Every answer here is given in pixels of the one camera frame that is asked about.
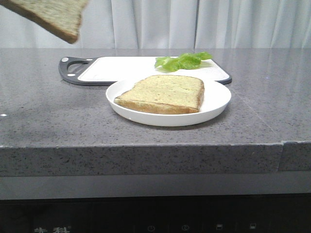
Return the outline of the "white round plate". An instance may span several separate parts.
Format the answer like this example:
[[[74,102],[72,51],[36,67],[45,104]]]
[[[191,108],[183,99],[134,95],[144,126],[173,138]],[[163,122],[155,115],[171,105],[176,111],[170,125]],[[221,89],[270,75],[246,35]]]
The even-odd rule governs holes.
[[[112,109],[125,119],[151,125],[164,127],[189,126],[209,121],[221,114],[231,100],[230,90],[223,84],[216,81],[205,81],[204,100],[200,112],[181,115],[162,115],[138,112],[121,107],[114,103],[114,99],[130,90],[136,82],[119,81],[108,87],[106,98]]]

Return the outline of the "bread slice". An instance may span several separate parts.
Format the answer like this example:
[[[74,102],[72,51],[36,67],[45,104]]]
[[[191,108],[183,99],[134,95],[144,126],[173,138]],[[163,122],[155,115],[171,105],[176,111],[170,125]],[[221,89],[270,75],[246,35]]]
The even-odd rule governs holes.
[[[201,79],[180,75],[153,75],[134,84],[114,98],[131,110],[165,115],[192,114],[200,111],[205,86]]]
[[[2,0],[0,4],[36,23],[60,39],[78,40],[87,0]]]

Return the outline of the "green lettuce leaf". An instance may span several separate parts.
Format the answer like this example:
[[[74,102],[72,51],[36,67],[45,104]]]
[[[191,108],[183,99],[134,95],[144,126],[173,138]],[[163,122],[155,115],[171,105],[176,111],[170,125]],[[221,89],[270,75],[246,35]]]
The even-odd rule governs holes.
[[[162,67],[169,72],[180,69],[191,70],[199,68],[202,61],[212,59],[212,55],[206,51],[199,53],[183,53],[178,57],[156,57],[154,67]]]

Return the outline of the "black appliance control panel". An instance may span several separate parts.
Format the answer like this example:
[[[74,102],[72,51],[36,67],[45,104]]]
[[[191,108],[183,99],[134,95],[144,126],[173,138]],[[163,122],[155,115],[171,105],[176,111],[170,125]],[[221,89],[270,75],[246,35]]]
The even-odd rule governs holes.
[[[308,233],[309,194],[3,200],[3,233]]]

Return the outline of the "white curtain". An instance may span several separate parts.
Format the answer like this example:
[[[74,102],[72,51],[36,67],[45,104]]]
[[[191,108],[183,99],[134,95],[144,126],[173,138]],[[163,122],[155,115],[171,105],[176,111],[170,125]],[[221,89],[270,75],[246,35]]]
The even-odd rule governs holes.
[[[69,44],[2,7],[2,48],[309,48],[308,0],[91,0]]]

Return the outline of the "white cutting board grey rim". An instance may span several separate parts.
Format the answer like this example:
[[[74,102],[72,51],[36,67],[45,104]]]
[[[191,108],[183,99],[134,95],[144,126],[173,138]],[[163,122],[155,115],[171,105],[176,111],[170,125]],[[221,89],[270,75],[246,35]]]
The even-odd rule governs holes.
[[[115,82],[141,80],[152,75],[181,75],[196,77],[203,81],[229,84],[232,78],[213,60],[202,61],[196,69],[179,69],[169,72],[155,67],[156,58],[151,56],[119,56],[99,58],[64,57],[59,62],[63,80],[83,86],[109,86]]]

